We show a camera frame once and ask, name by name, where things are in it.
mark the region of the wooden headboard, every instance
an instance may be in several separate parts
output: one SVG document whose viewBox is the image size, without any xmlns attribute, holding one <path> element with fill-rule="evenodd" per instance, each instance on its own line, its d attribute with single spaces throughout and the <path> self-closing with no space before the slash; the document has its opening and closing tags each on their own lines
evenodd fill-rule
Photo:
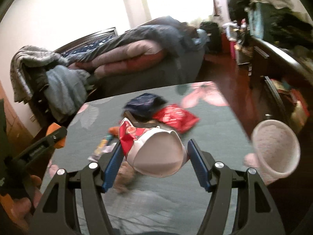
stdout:
<svg viewBox="0 0 313 235">
<path fill-rule="evenodd" d="M 103 31 L 92 33 L 90 35 L 87 35 L 75 41 L 72 41 L 71 43 L 66 44 L 63 47 L 58 48 L 54 52 L 59 53 L 59 54 L 62 54 L 64 52 L 69 52 L 69 51 L 81 48 L 86 44 L 90 44 L 94 41 L 103 39 L 109 35 L 113 35 L 113 37 L 116 37 L 118 35 L 116 31 L 116 27 L 112 27 Z"/>
</svg>

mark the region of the white cup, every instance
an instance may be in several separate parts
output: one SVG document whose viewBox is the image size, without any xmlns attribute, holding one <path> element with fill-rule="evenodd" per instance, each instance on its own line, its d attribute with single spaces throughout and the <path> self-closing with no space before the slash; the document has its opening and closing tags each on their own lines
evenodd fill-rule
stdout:
<svg viewBox="0 0 313 235">
<path fill-rule="evenodd" d="M 259 123 L 251 135 L 255 153 L 245 156 L 244 164 L 256 168 L 266 185 L 286 178 L 300 161 L 300 145 L 289 126 L 277 120 Z"/>
</svg>

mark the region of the black bag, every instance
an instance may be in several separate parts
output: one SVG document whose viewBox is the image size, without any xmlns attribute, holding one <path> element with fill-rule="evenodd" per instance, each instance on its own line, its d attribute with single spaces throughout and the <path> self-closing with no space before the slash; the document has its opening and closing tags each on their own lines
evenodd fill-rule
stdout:
<svg viewBox="0 0 313 235">
<path fill-rule="evenodd" d="M 207 42 L 208 53 L 219 53 L 222 51 L 222 38 L 219 31 L 219 25 L 212 21 L 202 22 L 200 29 L 208 34 Z"/>
</svg>

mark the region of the red chip bag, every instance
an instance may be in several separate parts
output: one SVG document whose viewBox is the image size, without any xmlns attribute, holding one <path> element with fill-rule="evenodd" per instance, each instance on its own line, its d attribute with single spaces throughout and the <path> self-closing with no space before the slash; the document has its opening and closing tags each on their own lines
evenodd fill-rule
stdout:
<svg viewBox="0 0 313 235">
<path fill-rule="evenodd" d="M 172 104 L 161 109 L 153 115 L 153 119 L 167 124 L 175 128 L 180 133 L 187 132 L 200 119 L 187 110 L 179 107 L 177 104 Z"/>
</svg>

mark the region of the blue gripper pad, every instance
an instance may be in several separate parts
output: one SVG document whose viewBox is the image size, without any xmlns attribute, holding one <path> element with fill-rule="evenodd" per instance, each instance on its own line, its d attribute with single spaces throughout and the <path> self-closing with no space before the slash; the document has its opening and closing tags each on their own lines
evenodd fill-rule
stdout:
<svg viewBox="0 0 313 235">
<path fill-rule="evenodd" d="M 200 186 L 203 187 L 207 192 L 210 192 L 210 182 L 209 182 L 209 170 L 207 165 L 205 165 L 205 158 L 203 157 L 200 148 L 194 140 L 188 141 L 187 152 L 190 157 L 191 164 L 197 175 Z"/>
<path fill-rule="evenodd" d="M 114 180 L 124 158 L 121 144 L 116 144 L 116 147 L 112 152 L 114 152 L 113 156 L 104 171 L 104 182 L 102 188 L 105 192 L 107 192 L 113 186 Z"/>
</svg>

